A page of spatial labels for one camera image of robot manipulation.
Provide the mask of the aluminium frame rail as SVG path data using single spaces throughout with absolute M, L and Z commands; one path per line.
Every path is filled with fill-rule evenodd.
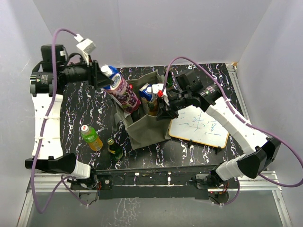
M 61 146 L 64 154 L 74 153 L 96 171 L 110 169 L 206 166 L 230 160 L 242 154 L 240 145 L 228 137 L 225 148 L 218 151 L 208 145 L 171 138 L 143 148 L 132 149 L 123 123 L 112 129 L 113 104 L 102 89 L 84 83 L 65 87 L 61 108 Z M 103 142 L 93 151 L 82 138 L 80 129 L 88 125 Z M 115 160 L 108 151 L 107 140 L 113 138 L 123 149 Z M 67 192 L 69 183 L 61 184 L 44 214 L 36 209 L 28 213 L 29 227 L 282 227 L 290 226 L 281 189 L 275 185 L 274 172 L 264 177 L 241 177 L 236 188 L 220 194 L 208 191 L 208 199 L 195 198 L 118 198 L 100 200 L 98 191 L 74 191 L 89 203 L 86 208 Z

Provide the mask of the grey-green canvas bag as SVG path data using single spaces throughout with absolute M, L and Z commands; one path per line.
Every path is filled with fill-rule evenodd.
M 142 75 L 138 79 L 127 80 L 129 84 L 133 86 L 133 91 L 136 95 L 139 95 L 139 89 L 145 85 L 157 84 L 164 82 L 164 76 L 159 75 L 158 71 L 150 72 Z M 117 124 L 121 121 L 130 139 L 132 149 L 143 148 L 155 143 L 159 143 L 165 140 L 171 139 L 169 136 L 169 126 L 171 120 L 156 120 L 155 116 L 147 115 L 144 113 L 143 107 L 139 107 L 136 112 L 139 119 L 133 120 L 132 116 L 125 117 L 123 109 L 112 101 L 114 107 L 110 115 L 112 128 L 117 130 Z

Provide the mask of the green glass bottle gold cap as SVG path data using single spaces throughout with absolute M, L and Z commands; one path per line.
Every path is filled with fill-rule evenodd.
M 172 75 L 172 72 L 169 70 L 168 71 L 167 82 L 166 82 L 166 88 L 170 89 L 172 87 L 173 87 L 173 75 Z

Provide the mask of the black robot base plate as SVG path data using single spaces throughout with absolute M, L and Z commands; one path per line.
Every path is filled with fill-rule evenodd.
M 97 190 L 100 200 L 118 198 L 208 199 L 208 190 L 236 188 L 221 180 L 214 165 L 93 170 L 88 179 L 69 180 L 72 189 Z

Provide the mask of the blue red juice carton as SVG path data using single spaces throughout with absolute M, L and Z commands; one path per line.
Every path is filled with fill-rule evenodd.
M 101 67 L 101 72 L 113 82 L 111 85 L 103 87 L 104 90 L 111 95 L 126 115 L 136 111 L 141 105 L 141 101 L 119 71 L 113 66 L 104 65 Z

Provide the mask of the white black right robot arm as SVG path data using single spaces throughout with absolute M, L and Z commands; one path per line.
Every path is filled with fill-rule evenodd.
M 180 90 L 167 90 L 163 84 L 152 86 L 159 109 L 157 120 L 176 119 L 178 111 L 188 106 L 199 107 L 204 113 L 217 120 L 238 142 L 243 155 L 217 165 L 199 184 L 221 188 L 234 177 L 256 178 L 271 164 L 281 145 L 280 141 L 252 129 L 229 107 L 222 91 L 215 83 L 203 85 L 193 70 L 186 70 L 176 77 Z

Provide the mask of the green glass bottle front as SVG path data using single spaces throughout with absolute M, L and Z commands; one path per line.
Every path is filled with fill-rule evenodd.
M 122 147 L 117 142 L 115 142 L 113 138 L 109 138 L 107 140 L 107 144 L 108 151 L 112 154 L 113 158 L 115 160 L 120 160 L 124 154 Z

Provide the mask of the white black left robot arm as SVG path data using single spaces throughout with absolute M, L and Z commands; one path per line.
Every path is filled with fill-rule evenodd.
M 67 54 L 62 44 L 55 46 L 57 73 L 53 73 L 52 46 L 41 46 L 42 60 L 30 76 L 30 94 L 35 109 L 35 142 L 32 157 L 25 160 L 25 167 L 50 174 L 69 175 L 81 179 L 88 189 L 94 188 L 98 177 L 92 168 L 76 159 L 74 153 L 64 154 L 61 147 L 60 114 L 63 91 L 70 83 L 84 82 L 93 88 L 111 85 L 110 78 L 102 74 L 99 64 L 90 54 L 93 44 L 78 44 L 80 61 L 69 60 L 75 53 Z

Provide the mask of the yellow-framed whiteboard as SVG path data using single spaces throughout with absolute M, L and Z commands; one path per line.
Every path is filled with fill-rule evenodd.
M 170 123 L 169 135 L 216 148 L 226 147 L 229 137 L 228 131 L 217 120 L 194 106 L 178 111 L 178 118 Z

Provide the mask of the Fontana pineapple juice carton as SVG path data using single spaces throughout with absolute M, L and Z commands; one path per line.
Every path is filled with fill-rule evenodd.
M 158 112 L 157 98 L 153 96 L 152 86 L 148 83 L 139 89 L 139 95 L 145 114 L 156 116 Z

